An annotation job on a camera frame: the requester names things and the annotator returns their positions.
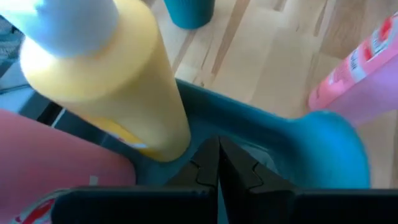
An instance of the hardwood floor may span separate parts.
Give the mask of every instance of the hardwood floor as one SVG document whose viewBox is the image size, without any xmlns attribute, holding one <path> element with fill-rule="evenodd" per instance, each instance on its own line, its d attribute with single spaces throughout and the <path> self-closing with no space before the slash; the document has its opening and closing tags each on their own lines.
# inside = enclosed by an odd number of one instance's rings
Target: hardwood floor
<svg viewBox="0 0 398 224">
<path fill-rule="evenodd" d="M 182 30 L 162 0 L 147 3 L 177 78 L 284 117 L 305 114 L 309 91 L 398 11 L 396 0 L 216 0 L 209 24 Z M 373 187 L 398 187 L 397 113 L 358 133 Z"/>
</svg>

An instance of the teal cup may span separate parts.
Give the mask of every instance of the teal cup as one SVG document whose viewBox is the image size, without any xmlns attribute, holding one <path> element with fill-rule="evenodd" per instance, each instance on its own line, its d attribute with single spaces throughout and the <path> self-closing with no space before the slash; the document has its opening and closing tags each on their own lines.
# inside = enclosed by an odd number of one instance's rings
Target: teal cup
<svg viewBox="0 0 398 224">
<path fill-rule="evenodd" d="M 175 25 L 183 29 L 197 29 L 210 22 L 215 0 L 164 0 Z"/>
</svg>

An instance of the wood grain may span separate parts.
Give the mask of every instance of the wood grain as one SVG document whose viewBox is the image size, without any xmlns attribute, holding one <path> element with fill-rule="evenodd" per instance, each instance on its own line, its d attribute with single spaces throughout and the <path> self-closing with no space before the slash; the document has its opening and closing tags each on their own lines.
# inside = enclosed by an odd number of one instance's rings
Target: wood grain
<svg viewBox="0 0 398 224">
<path fill-rule="evenodd" d="M 212 21 L 189 31 L 163 0 L 145 2 L 177 78 L 285 117 L 305 114 L 310 91 L 398 10 L 397 0 L 216 0 Z M 373 187 L 398 187 L 397 122 L 391 111 L 357 130 Z"/>
</svg>

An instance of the pink bottle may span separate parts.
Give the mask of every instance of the pink bottle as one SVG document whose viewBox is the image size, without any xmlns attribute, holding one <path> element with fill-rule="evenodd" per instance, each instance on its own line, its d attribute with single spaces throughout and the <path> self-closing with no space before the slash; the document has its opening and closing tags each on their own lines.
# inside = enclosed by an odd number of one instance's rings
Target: pink bottle
<svg viewBox="0 0 398 224">
<path fill-rule="evenodd" d="M 358 126 L 398 109 L 398 12 L 358 46 L 315 90 L 311 110 L 330 110 Z"/>
<path fill-rule="evenodd" d="M 136 183 L 129 160 L 103 147 L 4 110 L 0 125 L 0 223 L 49 222 L 54 190 Z"/>
</svg>

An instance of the bottle cap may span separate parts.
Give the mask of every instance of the bottle cap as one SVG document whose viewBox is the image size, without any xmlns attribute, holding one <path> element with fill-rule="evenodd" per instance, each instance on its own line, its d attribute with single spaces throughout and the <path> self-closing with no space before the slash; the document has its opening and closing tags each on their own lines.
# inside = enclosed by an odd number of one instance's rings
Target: bottle cap
<svg viewBox="0 0 398 224">
<path fill-rule="evenodd" d="M 113 0 L 0 0 L 0 15 L 56 57 L 103 48 L 119 17 Z"/>
</svg>

